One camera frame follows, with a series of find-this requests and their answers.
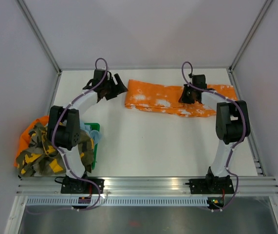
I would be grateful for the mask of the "orange white tie-dye trousers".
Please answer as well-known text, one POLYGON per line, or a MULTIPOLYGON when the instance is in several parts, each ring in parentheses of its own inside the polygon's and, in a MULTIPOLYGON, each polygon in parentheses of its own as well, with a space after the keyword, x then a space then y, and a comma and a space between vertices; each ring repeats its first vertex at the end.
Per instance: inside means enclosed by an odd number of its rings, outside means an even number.
POLYGON ((171 114, 180 117, 210 117, 216 112, 202 104, 179 103, 181 86, 165 86, 138 80, 129 80, 124 106, 145 112, 171 114))

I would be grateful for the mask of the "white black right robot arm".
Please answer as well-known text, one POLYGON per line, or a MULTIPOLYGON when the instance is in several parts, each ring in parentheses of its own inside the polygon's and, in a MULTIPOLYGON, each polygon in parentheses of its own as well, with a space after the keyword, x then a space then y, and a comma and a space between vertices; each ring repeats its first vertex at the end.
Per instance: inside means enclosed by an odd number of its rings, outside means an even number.
POLYGON ((216 112, 216 135, 219 144, 215 159, 208 168, 204 179, 191 179, 188 183, 191 193, 218 194, 222 190, 233 194, 229 165, 238 144, 250 135, 247 104, 243 100, 234 101, 218 91, 208 88, 205 75, 190 73, 191 82, 186 82, 179 99, 183 104, 198 102, 216 112))

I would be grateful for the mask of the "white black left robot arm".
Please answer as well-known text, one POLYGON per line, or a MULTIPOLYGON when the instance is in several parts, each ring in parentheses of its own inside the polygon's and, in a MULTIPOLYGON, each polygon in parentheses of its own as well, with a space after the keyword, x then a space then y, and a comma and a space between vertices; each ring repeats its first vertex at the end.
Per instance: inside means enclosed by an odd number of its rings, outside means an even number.
POLYGON ((50 108, 47 138, 60 153, 65 164, 66 176, 74 179, 72 188, 79 194, 85 193, 89 182, 83 178, 86 169, 80 158, 80 115, 101 99, 110 100, 127 92, 120 76, 103 69, 95 69, 93 78, 83 87, 81 94, 64 106, 50 108))

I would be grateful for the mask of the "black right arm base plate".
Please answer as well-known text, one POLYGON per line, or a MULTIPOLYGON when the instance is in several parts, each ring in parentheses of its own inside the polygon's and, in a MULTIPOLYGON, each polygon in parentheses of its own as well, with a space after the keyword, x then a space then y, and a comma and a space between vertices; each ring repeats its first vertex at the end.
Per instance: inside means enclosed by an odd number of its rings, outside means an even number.
POLYGON ((204 178, 190 179, 186 185, 189 186, 193 195, 217 195, 217 194, 233 194, 234 186, 232 180, 225 182, 211 182, 204 178))

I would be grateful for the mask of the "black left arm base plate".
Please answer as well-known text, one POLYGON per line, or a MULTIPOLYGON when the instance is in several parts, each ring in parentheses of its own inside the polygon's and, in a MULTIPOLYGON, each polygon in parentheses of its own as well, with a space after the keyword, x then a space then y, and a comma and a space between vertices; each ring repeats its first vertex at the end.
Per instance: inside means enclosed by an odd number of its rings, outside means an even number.
POLYGON ((98 178, 90 178, 90 181, 95 183, 98 188, 96 188, 95 185, 93 185, 90 182, 85 182, 79 179, 74 179, 70 177, 64 177, 63 181, 61 183, 61 193, 62 194, 95 194, 98 195, 99 192, 102 194, 104 189, 104 180, 98 179, 98 178))

